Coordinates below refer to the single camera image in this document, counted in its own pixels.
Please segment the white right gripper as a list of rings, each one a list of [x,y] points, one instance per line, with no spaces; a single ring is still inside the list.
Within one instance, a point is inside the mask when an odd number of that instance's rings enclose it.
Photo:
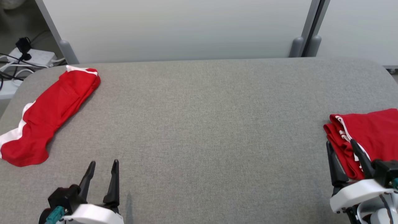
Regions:
[[[395,189],[383,187],[373,180],[374,168],[372,167],[367,153],[356,140],[351,139],[350,144],[353,148],[354,154],[358,157],[365,180],[360,180],[347,186],[349,178],[340,166],[340,162],[337,159],[331,142],[326,142],[331,184],[333,187],[344,187],[330,199],[330,207],[333,213],[342,212],[348,207],[373,199],[381,194],[393,193],[395,191]]]

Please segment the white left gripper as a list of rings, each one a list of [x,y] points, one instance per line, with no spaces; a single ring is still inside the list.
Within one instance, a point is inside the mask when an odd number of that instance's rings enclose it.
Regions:
[[[79,187],[79,196],[87,199],[91,179],[94,176],[96,162],[91,161]],[[99,207],[93,204],[81,204],[73,214],[61,218],[61,224],[123,224],[123,217],[110,209],[118,209],[120,205],[119,186],[119,161],[115,159],[111,169],[111,180],[108,193],[104,196],[104,206]]]

